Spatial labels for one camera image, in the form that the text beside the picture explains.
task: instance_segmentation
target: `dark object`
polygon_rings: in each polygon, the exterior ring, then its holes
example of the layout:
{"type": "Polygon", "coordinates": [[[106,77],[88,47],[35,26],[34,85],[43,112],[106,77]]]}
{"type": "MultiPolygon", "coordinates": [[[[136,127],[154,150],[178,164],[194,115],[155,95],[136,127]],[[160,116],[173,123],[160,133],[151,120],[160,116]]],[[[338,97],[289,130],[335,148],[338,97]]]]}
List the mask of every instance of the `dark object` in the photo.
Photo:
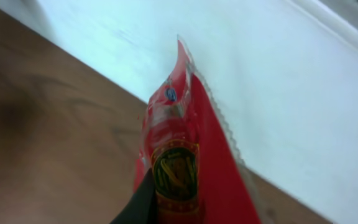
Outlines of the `dark object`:
{"type": "Polygon", "coordinates": [[[152,169],[149,169],[127,206],[110,224],[156,224],[157,202],[154,187],[152,169]]]}

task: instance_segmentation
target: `brown wooden surface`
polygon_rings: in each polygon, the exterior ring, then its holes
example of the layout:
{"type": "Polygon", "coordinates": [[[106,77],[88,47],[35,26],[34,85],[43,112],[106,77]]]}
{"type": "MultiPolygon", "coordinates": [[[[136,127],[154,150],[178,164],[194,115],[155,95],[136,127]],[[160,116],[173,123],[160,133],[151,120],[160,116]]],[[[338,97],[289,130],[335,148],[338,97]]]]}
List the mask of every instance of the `brown wooden surface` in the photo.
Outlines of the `brown wooden surface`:
{"type": "MultiPolygon", "coordinates": [[[[0,11],[0,223],[111,221],[132,195],[145,107],[0,11]]],[[[328,223],[254,179],[278,224],[328,223]]]]}

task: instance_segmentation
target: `red wrapper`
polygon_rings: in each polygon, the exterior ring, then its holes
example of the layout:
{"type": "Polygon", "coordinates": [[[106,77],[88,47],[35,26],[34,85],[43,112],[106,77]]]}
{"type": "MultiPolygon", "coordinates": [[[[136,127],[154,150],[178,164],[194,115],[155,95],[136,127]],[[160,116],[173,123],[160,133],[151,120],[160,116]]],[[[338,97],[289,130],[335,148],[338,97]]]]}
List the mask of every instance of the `red wrapper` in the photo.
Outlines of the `red wrapper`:
{"type": "Polygon", "coordinates": [[[149,100],[135,180],[136,190],[152,168],[160,224],[262,223],[222,118],[178,40],[177,64],[149,100]]]}

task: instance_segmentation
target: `food package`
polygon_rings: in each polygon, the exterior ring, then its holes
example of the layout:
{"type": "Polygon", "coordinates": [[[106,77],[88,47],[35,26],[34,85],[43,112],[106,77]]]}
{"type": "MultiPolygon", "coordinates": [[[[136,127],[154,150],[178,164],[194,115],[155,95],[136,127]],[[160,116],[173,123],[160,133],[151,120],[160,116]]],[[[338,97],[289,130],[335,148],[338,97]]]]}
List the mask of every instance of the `food package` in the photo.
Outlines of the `food package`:
{"type": "Polygon", "coordinates": [[[236,143],[181,38],[173,72],[151,96],[135,190],[151,169],[159,224],[269,223],[236,143]]]}

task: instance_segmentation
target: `wood grain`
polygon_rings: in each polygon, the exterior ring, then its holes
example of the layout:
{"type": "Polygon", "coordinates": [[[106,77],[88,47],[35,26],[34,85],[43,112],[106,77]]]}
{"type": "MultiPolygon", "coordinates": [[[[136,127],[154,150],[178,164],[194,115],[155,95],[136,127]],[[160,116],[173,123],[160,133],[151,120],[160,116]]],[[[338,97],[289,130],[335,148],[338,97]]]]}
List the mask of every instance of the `wood grain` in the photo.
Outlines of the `wood grain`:
{"type": "MultiPolygon", "coordinates": [[[[145,107],[0,11],[0,223],[111,221],[132,195],[145,107]]],[[[278,224],[329,223],[253,178],[278,224]]]]}

